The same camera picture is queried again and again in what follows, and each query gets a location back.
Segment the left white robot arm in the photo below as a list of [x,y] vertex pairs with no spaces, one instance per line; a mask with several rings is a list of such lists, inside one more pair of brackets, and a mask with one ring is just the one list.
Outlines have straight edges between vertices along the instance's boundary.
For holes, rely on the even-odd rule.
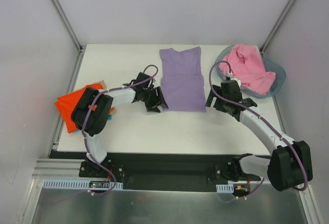
[[160,113],[160,107],[169,108],[161,87],[155,87],[153,78],[143,72],[121,87],[101,90],[88,87],[77,102],[71,120],[82,133],[87,158],[93,162],[90,170],[97,177],[108,173],[109,166],[104,162],[107,150],[101,132],[110,109],[139,101],[144,103],[148,112]]

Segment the purple t shirt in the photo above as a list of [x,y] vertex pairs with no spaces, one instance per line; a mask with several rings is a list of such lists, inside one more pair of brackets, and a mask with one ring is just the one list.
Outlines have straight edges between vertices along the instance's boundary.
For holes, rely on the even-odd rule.
[[161,49],[161,89],[169,111],[205,112],[201,48],[184,51]]

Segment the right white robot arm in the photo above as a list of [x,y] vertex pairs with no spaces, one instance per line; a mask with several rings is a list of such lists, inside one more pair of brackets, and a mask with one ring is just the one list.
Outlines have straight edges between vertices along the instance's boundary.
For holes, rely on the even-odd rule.
[[246,126],[266,147],[270,158],[245,153],[232,159],[226,177],[243,180],[249,174],[268,179],[277,191],[294,188],[304,191],[313,179],[310,147],[276,129],[251,98],[243,98],[237,81],[211,85],[207,107],[229,114]]

